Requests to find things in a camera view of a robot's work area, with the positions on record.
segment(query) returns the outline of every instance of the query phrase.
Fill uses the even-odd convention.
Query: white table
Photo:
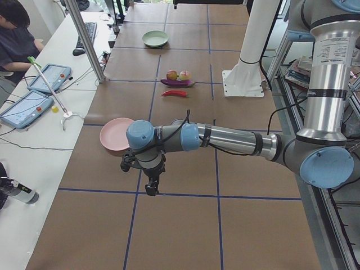
[[[83,12],[82,16],[85,22],[98,23],[94,42],[96,55],[101,56],[103,51],[110,52],[107,43],[110,30],[104,20],[107,14]],[[36,62],[42,66],[48,63],[70,66],[74,80],[77,79],[91,67],[86,54],[77,57],[72,55],[77,39],[78,33],[73,21],[70,16],[67,16],[37,57]],[[26,76],[31,75],[37,75],[33,67],[26,73]],[[85,116],[97,85],[96,76],[92,72],[77,84],[59,93],[58,96],[69,111]],[[23,96],[27,91],[26,83],[22,81],[13,94]],[[9,99],[16,101],[19,98],[10,95]],[[0,111],[5,110],[9,105],[6,103]],[[64,113],[58,104],[57,106],[60,109],[58,113],[48,110],[28,129],[15,130],[1,136],[22,146],[68,149],[63,151],[33,150],[0,141],[0,162],[4,164],[8,176],[39,193],[39,200],[33,205],[27,205],[9,197],[4,208],[0,210],[1,269],[23,270],[26,268],[70,159],[71,150],[82,128],[83,120],[73,117],[66,121],[66,131],[63,131],[60,121]],[[12,129],[4,122],[1,124],[0,134]]]

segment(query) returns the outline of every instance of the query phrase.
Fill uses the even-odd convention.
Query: apple
[[[166,73],[166,78],[168,80],[176,80],[178,78],[178,73],[175,70],[169,70]]]
[[[180,80],[190,80],[190,78],[191,78],[191,73],[189,71],[187,71],[187,70],[183,70],[179,74],[179,79]]]

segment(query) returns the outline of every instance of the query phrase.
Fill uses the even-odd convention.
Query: red pepper
[[[178,97],[186,97],[187,93],[185,91],[180,90],[169,90],[161,94],[162,96],[178,96]]]

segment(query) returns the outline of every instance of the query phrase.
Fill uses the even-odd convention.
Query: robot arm
[[[253,8],[259,7],[255,2]],[[344,148],[347,139],[341,133],[341,123],[352,53],[360,36],[360,2],[292,0],[290,7],[289,30],[299,37],[310,30],[315,38],[303,129],[296,137],[264,136],[186,121],[155,128],[147,121],[135,121],[127,130],[130,149],[123,156],[121,168],[123,171],[130,167],[142,169],[149,177],[146,185],[149,195],[158,193],[166,152],[206,146],[263,156],[319,188],[336,187],[352,175],[354,160]]]

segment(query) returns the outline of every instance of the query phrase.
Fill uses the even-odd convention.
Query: keyboard
[[[90,41],[93,44],[94,40],[95,40],[95,35],[96,35],[97,23],[96,22],[85,22],[84,24],[85,24],[86,32],[89,35]],[[75,48],[84,48],[84,44],[82,43],[80,37],[78,37],[78,42],[76,43]]]

